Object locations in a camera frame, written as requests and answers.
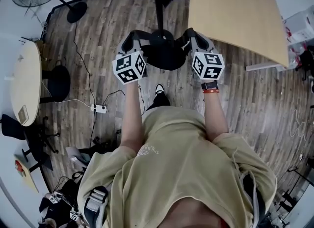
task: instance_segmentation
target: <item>fan stand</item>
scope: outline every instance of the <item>fan stand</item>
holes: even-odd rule
[[[158,44],[163,39],[174,40],[174,37],[171,34],[171,32],[163,29],[162,1],[161,0],[155,0],[155,6],[156,6],[158,30],[156,30],[152,33],[152,39],[150,40],[151,45]]]
[[[67,21],[71,24],[80,20],[82,16],[84,16],[87,10],[87,4],[84,2],[78,2],[74,4],[73,6],[70,6],[64,0],[59,0],[59,1],[62,2],[64,5],[66,5],[70,9],[67,15]]]

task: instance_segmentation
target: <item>white box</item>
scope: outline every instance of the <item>white box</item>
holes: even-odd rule
[[[314,5],[286,19],[284,26],[288,45],[314,38]]]
[[[120,56],[112,62],[113,73],[122,84],[138,81],[143,77],[146,63],[140,51]]]

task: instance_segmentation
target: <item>beige t-shirt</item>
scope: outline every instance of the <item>beige t-shirt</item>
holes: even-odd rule
[[[196,111],[159,107],[143,120],[145,144],[95,153],[80,184],[78,205],[97,186],[112,183],[106,221],[110,228],[157,228],[179,199],[192,197],[230,228],[252,226],[253,207],[240,181],[250,171],[269,208],[276,191],[273,171],[237,134],[206,140],[204,118]]]

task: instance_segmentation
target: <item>white cable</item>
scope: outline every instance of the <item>white cable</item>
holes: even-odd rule
[[[50,94],[50,97],[52,97],[51,93],[49,92],[48,88],[46,88],[45,84],[43,81],[41,81],[41,83],[43,84],[44,88],[48,91],[48,93]],[[80,101],[81,103],[83,103],[85,106],[91,108],[89,105],[87,105],[85,102],[82,102],[81,100],[78,100],[78,99],[71,99],[71,100],[64,100],[64,101],[61,101],[61,102],[55,102],[57,104],[59,103],[63,103],[63,102],[67,102],[67,101],[73,101],[73,100],[77,100],[77,101]]]
[[[296,122],[298,123],[298,127],[297,127],[297,129],[295,130],[295,132],[292,134],[292,133],[291,133],[291,125],[292,125],[292,121],[293,121],[294,112],[296,112],[295,120],[296,120]],[[305,128],[306,128],[306,122],[303,121],[303,122],[300,124],[299,121],[298,121],[297,115],[298,115],[298,111],[295,109],[295,110],[293,111],[293,113],[292,113],[292,117],[291,117],[291,121],[290,121],[290,127],[289,127],[290,136],[291,136],[291,137],[294,137],[295,134],[296,134],[296,132],[298,132],[298,137],[302,137],[302,138],[304,138],[304,140],[306,141],[305,135],[304,135]]]

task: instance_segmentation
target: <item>black chair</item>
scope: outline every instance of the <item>black chair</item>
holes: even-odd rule
[[[60,136],[60,134],[46,134],[47,128],[45,121],[47,119],[48,117],[44,117],[42,124],[32,124],[29,127],[22,126],[18,121],[6,114],[2,115],[2,119],[0,121],[3,135],[27,141],[29,150],[24,151],[22,149],[23,156],[26,162],[28,162],[27,155],[32,153],[34,159],[37,161],[37,164],[29,169],[30,172],[38,168],[40,165],[44,165],[48,169],[53,170],[50,156],[44,152],[45,146],[48,146],[53,153],[57,154],[59,152],[50,145],[48,137]]]
[[[24,151],[22,149],[23,156],[25,160],[28,162],[27,155],[32,153],[34,159],[38,162],[38,164],[34,165],[29,170],[31,171],[38,168],[40,165],[46,166],[48,169],[53,171],[50,156],[44,152],[44,147],[48,146],[49,149],[55,153],[58,154],[59,151],[54,149],[51,144],[48,141],[48,137],[51,136],[60,136],[59,133],[53,134],[53,135],[47,135],[46,134],[46,125],[45,121],[48,119],[48,117],[43,118],[43,123],[39,125],[32,124],[29,127],[24,127],[24,133],[26,136],[26,140],[28,143],[29,150]]]
[[[40,103],[61,102],[70,92],[70,74],[63,65],[57,65],[52,71],[42,71],[42,79],[48,79],[48,91],[51,97],[40,98]]]
[[[304,77],[302,78],[303,81],[306,80],[307,72],[310,71],[311,75],[314,77],[314,46],[307,46],[307,50],[300,55],[300,63],[295,68],[298,71],[300,68],[304,71]]]
[[[3,114],[0,120],[1,130],[4,136],[25,140],[23,126],[10,116]]]

